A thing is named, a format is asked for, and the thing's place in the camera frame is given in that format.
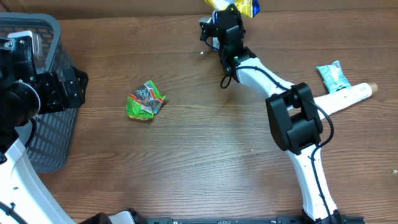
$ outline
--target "blue package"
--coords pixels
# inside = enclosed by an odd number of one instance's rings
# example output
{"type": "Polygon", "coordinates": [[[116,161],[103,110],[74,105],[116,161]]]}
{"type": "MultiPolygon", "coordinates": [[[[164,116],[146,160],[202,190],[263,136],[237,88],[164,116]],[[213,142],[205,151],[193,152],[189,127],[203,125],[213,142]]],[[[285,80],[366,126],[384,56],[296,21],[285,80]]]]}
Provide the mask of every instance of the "blue package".
{"type": "Polygon", "coordinates": [[[260,4],[258,0],[253,0],[253,17],[260,11],[260,4]]]}
{"type": "Polygon", "coordinates": [[[349,81],[343,74],[340,62],[337,60],[331,65],[317,66],[323,78],[323,83],[328,88],[329,93],[335,93],[342,88],[351,88],[349,81]]]}

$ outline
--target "gray plastic basket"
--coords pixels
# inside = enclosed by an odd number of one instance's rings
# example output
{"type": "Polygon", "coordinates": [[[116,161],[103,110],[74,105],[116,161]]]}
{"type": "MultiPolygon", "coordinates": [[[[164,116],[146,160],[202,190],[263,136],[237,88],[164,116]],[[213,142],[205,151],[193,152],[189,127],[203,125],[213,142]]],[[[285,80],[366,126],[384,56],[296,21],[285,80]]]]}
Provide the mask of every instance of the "gray plastic basket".
{"type": "MultiPolygon", "coordinates": [[[[31,30],[42,38],[43,58],[35,60],[37,73],[56,71],[62,80],[62,68],[73,65],[73,62],[60,42],[58,22],[46,14],[0,13],[0,36],[7,37],[9,33],[23,30],[31,30]]],[[[77,112],[77,109],[67,109],[36,118],[37,132],[27,148],[27,155],[36,172],[53,172],[65,166],[77,112]]],[[[28,123],[17,128],[23,143],[27,141],[31,127],[28,123]]]]}

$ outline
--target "wooden table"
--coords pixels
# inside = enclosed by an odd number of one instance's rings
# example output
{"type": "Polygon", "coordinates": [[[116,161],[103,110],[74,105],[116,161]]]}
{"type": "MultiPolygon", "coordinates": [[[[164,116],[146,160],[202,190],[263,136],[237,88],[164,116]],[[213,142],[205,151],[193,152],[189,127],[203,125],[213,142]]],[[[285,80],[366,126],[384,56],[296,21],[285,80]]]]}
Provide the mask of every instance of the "wooden table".
{"type": "MultiPolygon", "coordinates": [[[[145,217],[300,214],[299,183],[271,137],[264,101],[235,82],[220,88],[200,17],[60,21],[90,82],[67,166],[40,177],[77,222],[128,207],[145,217]],[[131,120],[127,96],[148,80],[168,100],[153,121],[131,120]]],[[[334,60],[351,84],[379,85],[332,116],[323,166],[342,213],[398,223],[398,9],[262,13],[244,26],[244,43],[265,66],[315,96],[327,93],[315,66],[334,60]]]]}

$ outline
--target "yellow package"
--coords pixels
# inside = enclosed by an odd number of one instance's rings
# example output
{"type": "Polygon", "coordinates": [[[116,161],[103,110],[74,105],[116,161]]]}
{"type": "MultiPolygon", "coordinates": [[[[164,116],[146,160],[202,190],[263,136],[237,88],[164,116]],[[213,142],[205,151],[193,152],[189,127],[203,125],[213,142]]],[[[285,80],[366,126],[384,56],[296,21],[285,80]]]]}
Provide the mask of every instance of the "yellow package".
{"type": "Polygon", "coordinates": [[[225,10],[230,4],[235,4],[241,14],[249,18],[253,18],[260,11],[258,0],[205,0],[205,2],[217,11],[225,10]]]}

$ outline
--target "foil packet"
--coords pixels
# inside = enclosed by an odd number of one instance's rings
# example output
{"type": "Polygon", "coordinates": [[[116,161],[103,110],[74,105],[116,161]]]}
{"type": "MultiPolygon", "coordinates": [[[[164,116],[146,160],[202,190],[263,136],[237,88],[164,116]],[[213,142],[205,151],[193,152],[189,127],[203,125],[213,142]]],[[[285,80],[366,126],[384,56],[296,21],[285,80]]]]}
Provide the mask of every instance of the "foil packet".
{"type": "Polygon", "coordinates": [[[162,96],[155,84],[149,80],[127,98],[127,115],[132,119],[148,120],[154,118],[166,96],[162,96]]]}
{"type": "Polygon", "coordinates": [[[335,93],[343,88],[351,88],[349,81],[343,74],[340,62],[337,60],[331,65],[317,66],[323,78],[323,83],[328,88],[329,93],[335,93]]]}
{"type": "Polygon", "coordinates": [[[258,0],[205,0],[216,11],[225,10],[230,4],[235,4],[241,14],[253,18],[260,11],[258,0]]]}

